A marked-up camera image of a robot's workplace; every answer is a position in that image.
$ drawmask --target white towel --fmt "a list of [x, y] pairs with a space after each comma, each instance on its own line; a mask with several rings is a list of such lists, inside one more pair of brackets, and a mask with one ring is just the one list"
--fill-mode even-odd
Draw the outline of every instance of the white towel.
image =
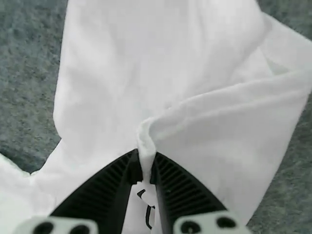
[[[20, 212], [0, 219], [1, 233], [49, 214], [134, 148], [144, 181], [132, 189], [123, 234], [162, 233], [148, 184], [156, 151], [247, 223], [311, 91], [311, 63], [312, 43], [254, 0], [69, 0], [54, 109], [62, 140], [23, 183], [0, 162], [0, 214], [2, 203]], [[142, 189], [155, 206], [152, 231]]]

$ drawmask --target gray carpet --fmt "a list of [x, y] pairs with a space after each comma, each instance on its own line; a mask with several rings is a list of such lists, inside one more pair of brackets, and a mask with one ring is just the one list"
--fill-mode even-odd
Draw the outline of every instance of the gray carpet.
[[[312, 39], [312, 0], [260, 0]], [[0, 152], [39, 169], [59, 137], [52, 120], [66, 0], [0, 0]], [[249, 222], [254, 233], [312, 233], [312, 97], [283, 163]]]

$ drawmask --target mounting hole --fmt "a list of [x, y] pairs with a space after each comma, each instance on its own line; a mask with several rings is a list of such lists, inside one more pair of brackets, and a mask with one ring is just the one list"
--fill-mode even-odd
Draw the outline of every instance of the mounting hole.
[[70, 234], [89, 234], [89, 233], [90, 229], [86, 225], [76, 226], [70, 231]]
[[235, 228], [236, 223], [233, 219], [228, 217], [220, 217], [216, 221], [219, 228]]
[[51, 222], [43, 222], [35, 227], [33, 234], [50, 234], [53, 227]]
[[200, 225], [193, 221], [185, 221], [181, 225], [182, 233], [195, 234], [195, 233], [200, 233], [200, 231], [201, 231]]

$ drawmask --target black symbol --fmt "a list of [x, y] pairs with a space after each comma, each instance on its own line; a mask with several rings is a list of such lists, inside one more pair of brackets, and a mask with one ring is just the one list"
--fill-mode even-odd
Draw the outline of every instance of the black symbol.
[[137, 193], [137, 195], [139, 196], [139, 198], [142, 199], [143, 193], [145, 193], [145, 189], [143, 189], [143, 190], [141, 190], [140, 192]]
[[53, 224], [50, 222], [44, 222], [36, 226], [33, 234], [50, 234], [53, 230]]
[[198, 223], [195, 223], [193, 221], [185, 221], [181, 225], [181, 232], [182, 233], [188, 233], [188, 234], [195, 234], [199, 233], [201, 231], [201, 228]]
[[219, 226], [219, 228], [234, 228], [234, 227], [236, 227], [235, 221], [232, 220], [231, 218], [227, 218], [227, 217], [218, 218], [216, 223]]

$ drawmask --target white cloth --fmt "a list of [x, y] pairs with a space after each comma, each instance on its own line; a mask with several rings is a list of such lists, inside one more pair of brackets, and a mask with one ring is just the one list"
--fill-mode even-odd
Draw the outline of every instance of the white cloth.
[[[144, 182], [123, 234], [161, 234], [148, 184], [156, 151], [247, 223], [311, 91], [311, 62], [312, 43], [254, 0], [69, 0], [54, 109], [62, 140], [35, 175], [0, 161], [0, 214], [20, 213], [0, 215], [1, 233], [48, 214], [134, 148]], [[156, 207], [152, 231], [143, 188]]]

